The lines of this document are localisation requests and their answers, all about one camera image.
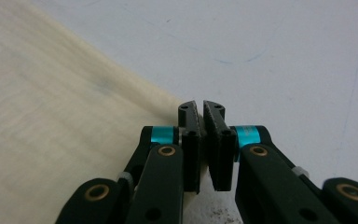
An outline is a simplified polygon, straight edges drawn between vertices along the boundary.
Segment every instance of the brass ring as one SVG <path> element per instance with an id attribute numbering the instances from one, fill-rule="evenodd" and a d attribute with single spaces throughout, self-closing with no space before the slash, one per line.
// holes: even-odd
<path id="1" fill-rule="evenodd" d="M 161 148 L 158 149 L 158 154 L 161 155 L 161 156 L 171 156 L 171 155 L 175 154 L 175 148 L 173 148 L 173 147 L 161 147 Z"/>
<path id="2" fill-rule="evenodd" d="M 351 193 L 347 192 L 345 189 L 354 190 L 354 192 L 356 194 L 351 194 Z M 337 190 L 338 190 L 338 192 L 340 192 L 345 197 L 358 202 L 358 188 L 356 188 L 355 186 L 350 185 L 350 184 L 338 184 L 337 185 Z"/>
<path id="3" fill-rule="evenodd" d="M 100 184 L 100 185 L 94 185 L 91 188 L 89 188 L 84 194 L 84 197 L 86 198 L 87 201 L 96 202 L 106 197 L 108 193 L 109 193 L 109 187 L 107 187 L 104 184 Z"/>
<path id="4" fill-rule="evenodd" d="M 269 152 L 263 147 L 251 147 L 250 151 L 256 156 L 267 156 Z"/>

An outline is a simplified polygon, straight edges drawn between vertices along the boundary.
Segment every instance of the blue band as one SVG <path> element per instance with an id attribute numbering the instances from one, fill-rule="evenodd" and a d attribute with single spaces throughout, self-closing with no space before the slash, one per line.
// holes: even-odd
<path id="1" fill-rule="evenodd" d="M 173 126 L 153 126 L 152 143 L 173 144 Z"/>
<path id="2" fill-rule="evenodd" d="M 235 130 L 237 131 L 239 149 L 249 144 L 260 143 L 260 133 L 255 126 L 235 126 Z M 235 161 L 240 161 L 239 150 L 235 155 Z"/>

